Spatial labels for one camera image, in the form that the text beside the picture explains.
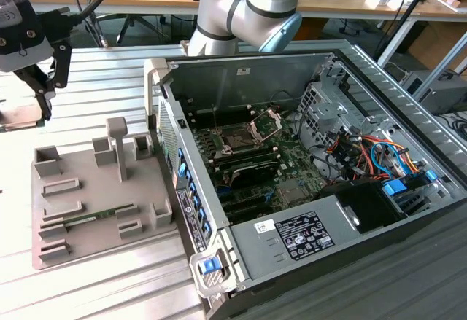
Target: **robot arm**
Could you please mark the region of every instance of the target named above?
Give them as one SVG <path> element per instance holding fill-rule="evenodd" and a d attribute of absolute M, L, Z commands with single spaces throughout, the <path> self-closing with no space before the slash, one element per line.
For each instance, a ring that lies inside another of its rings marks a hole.
<path fill-rule="evenodd" d="M 238 39 L 261 52 L 279 52 L 300 27 L 296 7 L 297 0 L 200 0 L 188 54 L 231 55 Z"/>
<path fill-rule="evenodd" d="M 102 1 L 68 16 L 63 10 L 36 15 L 29 0 L 0 0 L 0 71 L 13 71 L 33 89 L 44 120 L 51 117 L 55 88 L 68 82 L 70 32 Z M 188 54 L 234 54 L 238 38 L 261 52 L 283 50 L 301 24 L 296 6 L 297 0 L 201 0 Z M 51 56 L 46 74 L 36 63 Z"/>
<path fill-rule="evenodd" d="M 51 116 L 55 88 L 66 87 L 70 31 L 80 18 L 53 10 L 36 15 L 29 0 L 0 0 L 0 71 L 13 71 L 36 94 L 42 119 Z M 36 63 L 53 57 L 48 74 Z"/>

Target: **open computer chassis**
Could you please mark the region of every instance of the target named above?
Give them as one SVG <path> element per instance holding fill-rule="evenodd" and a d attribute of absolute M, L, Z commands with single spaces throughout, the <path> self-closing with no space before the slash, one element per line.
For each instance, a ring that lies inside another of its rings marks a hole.
<path fill-rule="evenodd" d="M 466 148 L 358 47 L 323 45 L 150 63 L 174 211 L 211 319 L 401 241 L 467 198 Z M 364 141 L 398 147 L 375 155 Z"/>

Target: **warning label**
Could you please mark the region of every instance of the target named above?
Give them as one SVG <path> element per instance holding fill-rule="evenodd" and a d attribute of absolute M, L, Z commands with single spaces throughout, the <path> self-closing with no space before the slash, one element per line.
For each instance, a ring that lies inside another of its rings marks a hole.
<path fill-rule="evenodd" d="M 314 211 L 278 222 L 276 229 L 294 260 L 334 246 L 332 238 Z"/>

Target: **blue latch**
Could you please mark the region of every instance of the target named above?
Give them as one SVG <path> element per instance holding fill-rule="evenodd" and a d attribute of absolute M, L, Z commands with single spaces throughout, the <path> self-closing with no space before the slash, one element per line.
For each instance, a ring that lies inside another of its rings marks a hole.
<path fill-rule="evenodd" d="M 390 182 L 387 182 L 384 185 L 384 188 L 386 192 L 391 196 L 397 195 L 398 193 L 407 190 L 407 187 L 404 185 L 403 182 L 401 182 L 400 179 L 394 179 Z"/>
<path fill-rule="evenodd" d="M 438 179 L 438 176 L 436 175 L 436 173 L 434 171 L 432 171 L 431 169 L 426 171 L 426 176 L 428 179 L 430 179 L 432 182 L 434 182 L 435 180 Z"/>
<path fill-rule="evenodd" d="M 195 203 L 195 210 L 199 210 L 201 207 L 201 200 L 199 199 L 199 196 L 195 195 L 193 202 Z"/>
<path fill-rule="evenodd" d="M 211 226 L 209 225 L 208 222 L 204 223 L 204 233 L 206 234 L 207 238 L 211 237 Z"/>
<path fill-rule="evenodd" d="M 213 258 L 209 258 L 201 262 L 199 264 L 199 268 L 201 269 L 201 273 L 203 275 L 206 275 L 206 274 L 221 270 L 222 264 L 220 263 L 219 258 L 213 257 Z"/>
<path fill-rule="evenodd" d="M 182 177 L 182 176 L 185 176 L 185 172 L 187 171 L 187 164 L 186 163 L 182 163 L 180 165 L 180 168 L 178 168 L 178 176 L 179 177 Z"/>
<path fill-rule="evenodd" d="M 193 195 L 196 194 L 196 186 L 195 186 L 195 183 L 191 183 L 190 184 L 190 191 Z"/>
<path fill-rule="evenodd" d="M 198 219 L 200 222 L 203 222 L 206 219 L 206 213 L 204 213 L 204 209 L 202 208 L 199 210 Z"/>

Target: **green circuit board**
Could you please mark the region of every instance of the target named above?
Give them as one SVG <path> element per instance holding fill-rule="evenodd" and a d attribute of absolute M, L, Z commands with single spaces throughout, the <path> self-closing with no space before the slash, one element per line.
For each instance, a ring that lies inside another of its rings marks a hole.
<path fill-rule="evenodd" d="M 280 125 L 282 129 L 277 130 L 276 120 L 267 113 L 259 117 L 255 126 L 263 139 L 277 131 L 262 142 L 252 136 L 248 122 L 193 131 L 220 202 L 234 224 L 307 203 L 325 185 L 293 129 L 282 118 Z M 252 151 L 264 154 L 253 155 Z M 213 165 L 216 158 L 228 160 L 229 155 L 244 155 L 246 160 L 226 167 Z M 264 171 L 268 168 L 271 172 L 268 178 L 261 183 L 235 187 L 234 173 L 258 163 L 263 165 Z"/>

